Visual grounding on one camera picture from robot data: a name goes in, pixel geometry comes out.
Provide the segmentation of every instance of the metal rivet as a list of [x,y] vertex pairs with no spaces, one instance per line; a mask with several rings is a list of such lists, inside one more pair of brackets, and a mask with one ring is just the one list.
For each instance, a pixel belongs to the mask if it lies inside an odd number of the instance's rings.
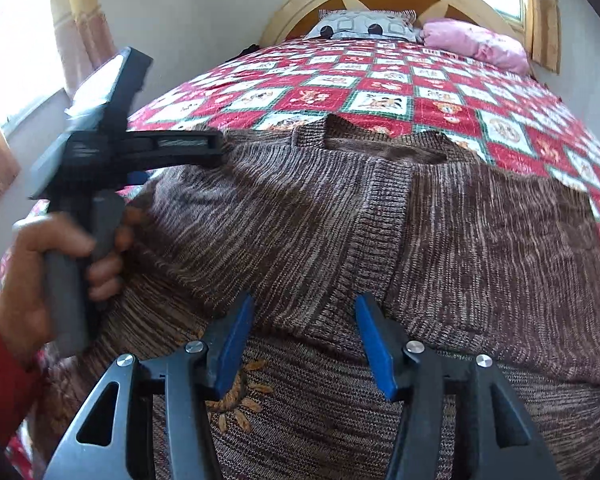
[[420,341],[409,341],[404,346],[404,349],[412,354],[422,354],[424,352],[424,345]]
[[475,358],[475,362],[478,363],[478,366],[482,368],[489,368],[493,364],[493,359],[491,359],[487,354],[480,354],[477,358]]
[[134,357],[131,354],[122,354],[116,359],[116,364],[118,366],[129,366],[133,361]]
[[189,341],[184,350],[187,354],[197,354],[205,349],[206,345],[202,341]]

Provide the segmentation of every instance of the brown knit sweater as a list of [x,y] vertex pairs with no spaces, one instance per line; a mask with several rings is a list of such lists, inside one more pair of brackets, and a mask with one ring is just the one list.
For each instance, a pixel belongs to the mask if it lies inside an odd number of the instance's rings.
[[[52,371],[43,453],[116,355],[170,352],[249,289],[244,367],[209,404],[225,478],[381,479],[400,406],[365,363],[353,301],[369,291],[411,338],[498,359],[562,475],[584,477],[600,456],[600,240],[585,194],[442,134],[389,140],[336,116],[226,142],[222,168],[167,170],[139,197],[151,220],[128,287],[93,348]],[[453,412],[449,399],[440,478]]]

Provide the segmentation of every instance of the checkered pattern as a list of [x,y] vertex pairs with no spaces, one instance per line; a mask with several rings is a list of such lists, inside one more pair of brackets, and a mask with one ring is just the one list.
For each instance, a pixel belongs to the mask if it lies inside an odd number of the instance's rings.
[[435,128],[488,163],[590,195],[600,143],[559,98],[471,58],[401,41],[294,40],[225,63],[132,116],[134,129],[290,129],[337,113],[390,137]]

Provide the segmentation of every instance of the red jacket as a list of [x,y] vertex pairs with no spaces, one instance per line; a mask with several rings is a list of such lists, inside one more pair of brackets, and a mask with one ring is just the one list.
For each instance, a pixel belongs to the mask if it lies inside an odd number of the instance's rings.
[[24,370],[0,338],[0,445],[7,443],[27,415],[42,388],[37,367]]

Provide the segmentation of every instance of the hand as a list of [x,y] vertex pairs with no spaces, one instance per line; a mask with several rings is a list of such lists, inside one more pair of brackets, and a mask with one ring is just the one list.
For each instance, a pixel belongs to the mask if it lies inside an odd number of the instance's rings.
[[[128,207],[116,231],[115,250],[87,269],[89,297],[93,301],[107,300],[120,292],[120,253],[131,247],[131,226],[140,219],[140,210]],[[59,251],[72,258],[84,258],[93,251],[95,240],[63,213],[21,220],[13,229],[10,266],[0,293],[0,336],[11,354],[26,367],[42,345],[54,338],[44,295],[44,253]]]

